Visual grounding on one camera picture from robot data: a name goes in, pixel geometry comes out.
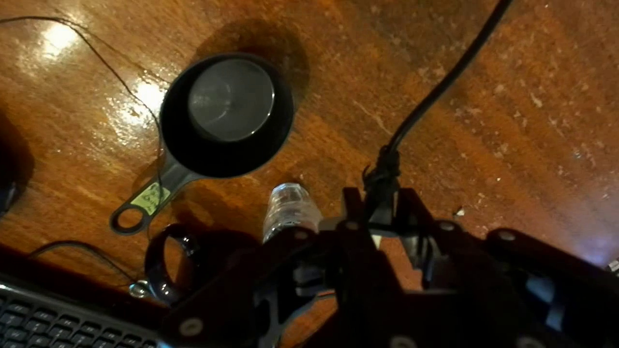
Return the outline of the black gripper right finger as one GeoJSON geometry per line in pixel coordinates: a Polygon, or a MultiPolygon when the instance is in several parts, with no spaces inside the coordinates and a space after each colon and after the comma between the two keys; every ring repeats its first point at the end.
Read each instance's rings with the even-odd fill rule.
{"type": "Polygon", "coordinates": [[[618,348],[619,281],[515,229],[484,241],[438,221],[415,190],[368,188],[376,233],[399,237],[426,291],[471,304],[504,348],[618,348]]]}

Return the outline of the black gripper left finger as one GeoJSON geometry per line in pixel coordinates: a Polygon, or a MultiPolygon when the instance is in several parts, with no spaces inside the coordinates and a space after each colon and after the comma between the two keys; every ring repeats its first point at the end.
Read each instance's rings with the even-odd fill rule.
{"type": "Polygon", "coordinates": [[[289,326],[334,291],[339,308],[305,347],[355,348],[363,341],[351,295],[361,248],[363,233],[347,225],[283,229],[177,302],[161,337],[175,348],[276,348],[289,326]]]}

